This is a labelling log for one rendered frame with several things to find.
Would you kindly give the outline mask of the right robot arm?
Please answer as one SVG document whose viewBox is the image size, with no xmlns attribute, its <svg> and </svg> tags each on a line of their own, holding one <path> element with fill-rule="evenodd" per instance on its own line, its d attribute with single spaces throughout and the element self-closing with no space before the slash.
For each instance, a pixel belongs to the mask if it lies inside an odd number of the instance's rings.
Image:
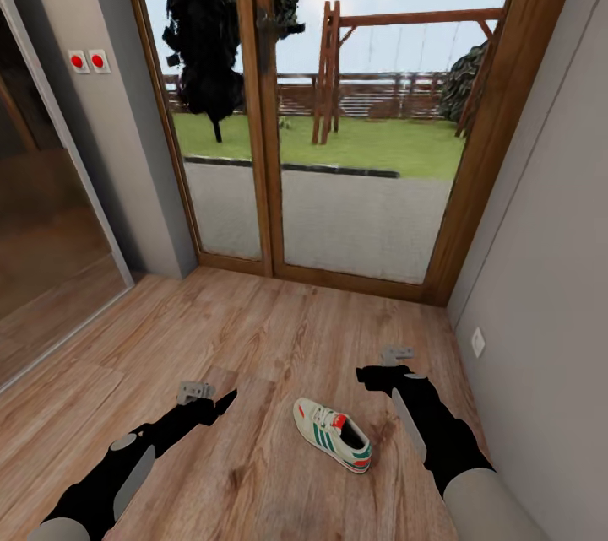
<svg viewBox="0 0 608 541">
<path fill-rule="evenodd" d="M 480 452 L 474 433 L 440 402 L 423 374 L 396 360 L 410 346 L 383 346 L 381 365 L 356 368 L 369 392 L 386 392 L 448 508 L 460 541 L 551 541 Z"/>
</svg>

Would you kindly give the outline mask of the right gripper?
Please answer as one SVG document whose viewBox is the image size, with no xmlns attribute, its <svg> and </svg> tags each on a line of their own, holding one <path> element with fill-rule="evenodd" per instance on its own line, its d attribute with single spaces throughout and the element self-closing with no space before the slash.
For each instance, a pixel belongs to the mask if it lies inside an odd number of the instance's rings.
<svg viewBox="0 0 608 541">
<path fill-rule="evenodd" d="M 359 383 L 364 383 L 366 390 L 369 392 L 386 392 L 386 381 L 388 376 L 394 372 L 410 371 L 409 366 L 398 365 L 395 367 L 387 367 L 380 365 L 366 365 L 362 370 L 356 368 L 357 380 Z"/>
</svg>

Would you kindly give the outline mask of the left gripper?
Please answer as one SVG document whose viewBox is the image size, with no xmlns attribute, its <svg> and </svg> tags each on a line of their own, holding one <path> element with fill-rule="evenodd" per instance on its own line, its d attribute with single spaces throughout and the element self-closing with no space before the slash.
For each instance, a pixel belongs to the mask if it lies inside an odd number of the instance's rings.
<svg viewBox="0 0 608 541">
<path fill-rule="evenodd" d="M 229 395 L 217 400 L 216 404 L 211 398 L 198 398 L 195 402 L 189 402 L 187 405 L 178 404 L 167 415 L 167 418 L 171 418 L 176 426 L 179 435 L 177 439 L 180 440 L 197 424 L 211 426 L 215 419 L 225 413 L 236 396 L 237 390 L 234 390 Z"/>
</svg>

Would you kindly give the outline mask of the gym shoe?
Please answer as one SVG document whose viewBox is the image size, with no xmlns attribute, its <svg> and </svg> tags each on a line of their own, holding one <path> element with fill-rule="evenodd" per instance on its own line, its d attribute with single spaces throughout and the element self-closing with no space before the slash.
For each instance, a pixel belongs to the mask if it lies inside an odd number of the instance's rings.
<svg viewBox="0 0 608 541">
<path fill-rule="evenodd" d="M 349 415 L 303 397 L 295 401 L 293 415 L 296 427 L 308 442 L 356 474 L 368 471 L 371 442 Z"/>
</svg>

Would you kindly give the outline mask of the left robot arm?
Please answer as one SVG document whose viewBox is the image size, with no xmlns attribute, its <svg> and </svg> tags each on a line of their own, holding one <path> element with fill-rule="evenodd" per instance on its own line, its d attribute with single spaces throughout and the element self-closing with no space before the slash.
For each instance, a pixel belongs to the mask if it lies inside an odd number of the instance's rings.
<svg viewBox="0 0 608 541">
<path fill-rule="evenodd" d="M 182 381 L 177 406 L 154 424 L 143 424 L 119 437 L 78 484 L 25 541 L 102 541 L 148 477 L 155 459 L 197 424 L 211 426 L 229 408 L 237 390 L 217 400 L 214 385 Z"/>
</svg>

